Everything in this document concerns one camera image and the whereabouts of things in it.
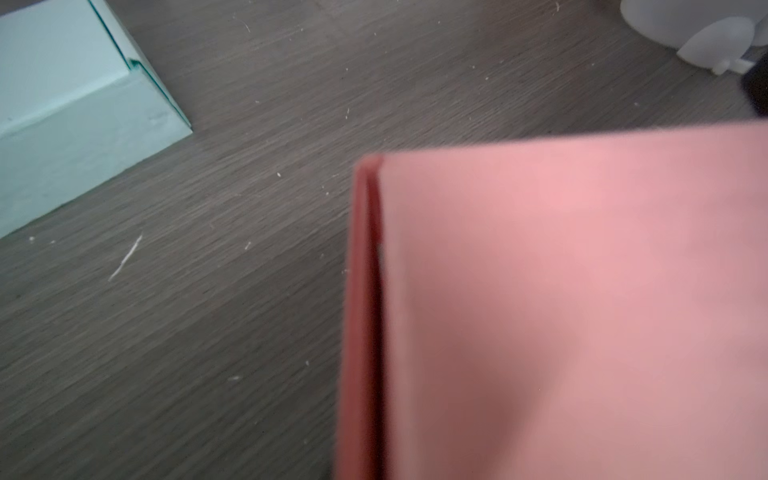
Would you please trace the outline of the pink paper box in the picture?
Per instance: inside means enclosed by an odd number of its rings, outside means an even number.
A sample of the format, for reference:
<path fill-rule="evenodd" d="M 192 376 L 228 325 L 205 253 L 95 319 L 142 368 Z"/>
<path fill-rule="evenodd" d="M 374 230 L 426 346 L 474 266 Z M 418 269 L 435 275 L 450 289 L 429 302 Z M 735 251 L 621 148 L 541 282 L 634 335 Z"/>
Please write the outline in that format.
<path fill-rule="evenodd" d="M 371 155 L 338 479 L 763 479 L 763 120 Z"/>

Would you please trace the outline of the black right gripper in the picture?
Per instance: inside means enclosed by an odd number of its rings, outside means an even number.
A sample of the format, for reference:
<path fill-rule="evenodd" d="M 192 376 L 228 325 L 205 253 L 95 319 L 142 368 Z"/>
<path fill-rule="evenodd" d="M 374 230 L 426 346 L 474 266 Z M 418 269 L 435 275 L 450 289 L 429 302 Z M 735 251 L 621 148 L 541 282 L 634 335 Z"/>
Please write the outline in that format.
<path fill-rule="evenodd" d="M 741 79 L 751 106 L 759 117 L 768 116 L 768 59 L 760 59 Z"/>

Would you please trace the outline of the light blue paper box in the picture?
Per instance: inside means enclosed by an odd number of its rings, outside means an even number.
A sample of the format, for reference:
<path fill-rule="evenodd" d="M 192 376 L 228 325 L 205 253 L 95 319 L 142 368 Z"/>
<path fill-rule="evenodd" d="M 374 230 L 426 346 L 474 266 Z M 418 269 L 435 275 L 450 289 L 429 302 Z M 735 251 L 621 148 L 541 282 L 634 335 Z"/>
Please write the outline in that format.
<path fill-rule="evenodd" d="M 42 1 L 1 18 L 1 233 L 192 133 L 105 1 Z"/>

